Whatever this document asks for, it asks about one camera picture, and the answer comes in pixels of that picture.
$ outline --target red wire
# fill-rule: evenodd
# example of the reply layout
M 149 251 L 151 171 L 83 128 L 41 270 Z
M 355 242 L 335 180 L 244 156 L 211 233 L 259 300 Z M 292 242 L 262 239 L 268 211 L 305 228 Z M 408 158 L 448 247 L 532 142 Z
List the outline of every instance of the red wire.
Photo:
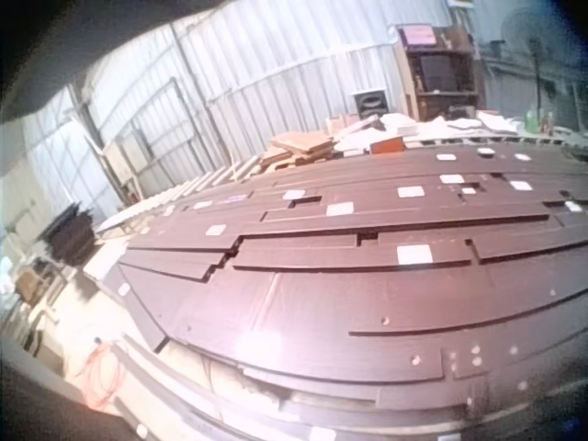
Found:
M 76 375 L 84 375 L 82 393 L 88 407 L 102 411 L 110 403 L 113 396 L 119 391 L 124 383 L 127 371 L 117 362 L 117 367 L 110 383 L 105 387 L 102 379 L 102 362 L 104 358 L 111 355 L 111 343 L 101 343 L 88 356 L 82 370 Z

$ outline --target workshop floor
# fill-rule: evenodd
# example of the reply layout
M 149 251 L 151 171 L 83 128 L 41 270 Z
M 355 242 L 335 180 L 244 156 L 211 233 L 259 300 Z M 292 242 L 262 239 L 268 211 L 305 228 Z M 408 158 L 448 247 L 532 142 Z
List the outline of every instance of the workshop floor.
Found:
M 57 319 L 56 337 L 63 347 L 64 379 L 83 391 L 103 394 L 98 384 L 89 387 L 84 370 L 85 361 L 95 349 L 95 337 L 103 341 L 116 341 L 121 333 L 130 335 L 144 344 L 139 331 L 126 310 L 100 291 L 93 281 L 78 272 L 53 304 Z M 162 356 L 172 364 L 195 367 L 198 373 L 199 357 L 177 345 L 170 345 Z M 100 382 L 107 389 L 118 366 L 114 356 L 106 356 L 100 363 Z M 160 439 L 195 439 L 185 425 L 147 391 L 132 375 L 124 375 L 118 396 L 130 410 Z M 112 404 L 100 408 L 103 412 L 117 413 Z

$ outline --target wooden scrap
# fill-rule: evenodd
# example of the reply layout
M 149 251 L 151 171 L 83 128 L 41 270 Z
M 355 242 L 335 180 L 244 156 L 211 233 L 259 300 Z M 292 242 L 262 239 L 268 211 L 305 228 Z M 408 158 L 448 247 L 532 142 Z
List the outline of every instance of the wooden scrap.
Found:
M 329 136 L 336 136 L 341 130 L 359 121 L 358 115 L 339 115 L 326 119 L 326 132 Z
M 280 147 L 269 145 L 267 146 L 267 151 L 266 153 L 264 153 L 264 156 L 262 157 L 260 164 L 262 166 L 270 165 L 278 161 L 288 159 L 290 156 L 292 156 L 292 152 L 284 150 Z
M 403 152 L 406 149 L 402 136 L 389 138 L 387 140 L 372 142 L 369 145 L 371 154 L 383 154 L 383 153 L 397 153 Z
M 281 147 L 294 154 L 311 154 L 333 145 L 332 138 L 321 131 L 309 133 L 289 131 L 275 136 L 271 142 L 274 146 Z

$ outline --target wooden shelf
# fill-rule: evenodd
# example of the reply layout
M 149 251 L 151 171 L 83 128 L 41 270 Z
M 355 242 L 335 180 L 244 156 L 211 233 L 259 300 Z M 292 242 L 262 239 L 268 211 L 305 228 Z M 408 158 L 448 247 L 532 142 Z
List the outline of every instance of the wooden shelf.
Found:
M 417 96 L 477 96 L 478 92 L 417 92 Z

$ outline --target white paper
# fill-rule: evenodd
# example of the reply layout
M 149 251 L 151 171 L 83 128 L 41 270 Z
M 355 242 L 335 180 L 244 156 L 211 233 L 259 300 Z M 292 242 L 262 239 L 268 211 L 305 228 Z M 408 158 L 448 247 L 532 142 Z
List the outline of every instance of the white paper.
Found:
M 220 236 L 222 234 L 222 232 L 224 232 L 224 229 L 227 228 L 227 226 L 223 223 L 220 225 L 212 225 L 210 228 L 208 228 L 206 230 L 206 235 L 207 236 Z
M 574 213 L 582 211 L 582 207 L 571 200 L 566 201 L 566 207 L 569 211 L 573 211 Z
M 433 255 L 429 245 L 401 245 L 396 247 L 400 265 L 432 264 Z
M 490 155 L 490 154 L 495 154 L 496 152 L 494 151 L 494 149 L 491 149 L 490 147 L 480 147 L 478 149 L 478 153 L 479 154 Z
M 204 209 L 206 207 L 210 207 L 212 205 L 211 200 L 200 201 L 194 204 L 194 209 Z
M 466 182 L 462 175 L 441 175 L 439 177 L 444 184 L 463 184 Z
M 437 155 L 438 161 L 456 161 L 457 156 L 451 153 L 440 153 Z
M 122 285 L 120 285 L 119 288 L 119 295 L 121 297 L 125 297 L 130 291 L 130 286 L 128 283 L 123 283 Z
M 510 183 L 515 190 L 530 191 L 533 189 L 533 187 L 531 187 L 531 185 L 526 181 L 510 181 Z
M 398 196 L 401 198 L 418 198 L 420 196 L 424 196 L 424 189 L 420 186 L 399 187 Z
M 515 153 L 514 157 L 516 159 L 518 159 L 519 161 L 530 161 L 531 160 L 531 157 L 524 154 L 524 153 Z
M 305 190 L 288 190 L 286 193 L 284 193 L 284 196 L 282 197 L 282 199 L 284 199 L 284 200 L 300 199 L 304 196 L 304 193 L 306 193 Z
M 327 206 L 327 216 L 343 216 L 353 213 L 353 202 L 342 202 Z
M 337 433 L 333 429 L 324 427 L 313 427 L 309 436 L 309 441 L 334 441 Z

